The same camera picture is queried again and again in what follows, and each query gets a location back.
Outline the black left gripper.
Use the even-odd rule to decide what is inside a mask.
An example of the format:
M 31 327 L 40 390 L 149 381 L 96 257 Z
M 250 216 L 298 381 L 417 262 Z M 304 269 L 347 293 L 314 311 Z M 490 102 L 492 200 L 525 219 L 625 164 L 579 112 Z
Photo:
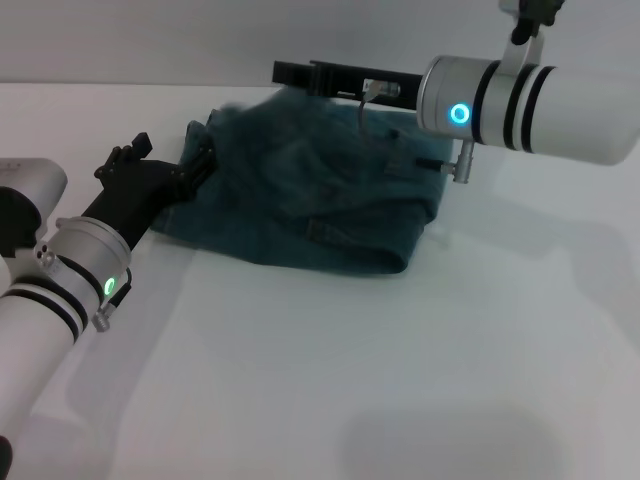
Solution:
M 115 146 L 94 172 L 102 191 L 82 214 L 115 230 L 130 250 L 165 208 L 192 200 L 217 169 L 213 146 L 200 148 L 181 166 L 142 160 L 151 151 L 147 132 L 138 133 L 129 145 Z

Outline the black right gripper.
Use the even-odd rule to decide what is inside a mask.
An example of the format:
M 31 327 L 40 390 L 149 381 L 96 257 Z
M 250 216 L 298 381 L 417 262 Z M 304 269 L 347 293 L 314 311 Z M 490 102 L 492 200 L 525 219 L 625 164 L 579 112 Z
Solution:
M 366 80 L 386 82 L 395 94 L 382 92 L 373 104 L 416 110 L 422 76 L 403 72 L 348 66 L 320 61 L 293 63 L 275 61 L 272 82 L 277 85 L 310 91 L 313 95 L 360 102 Z

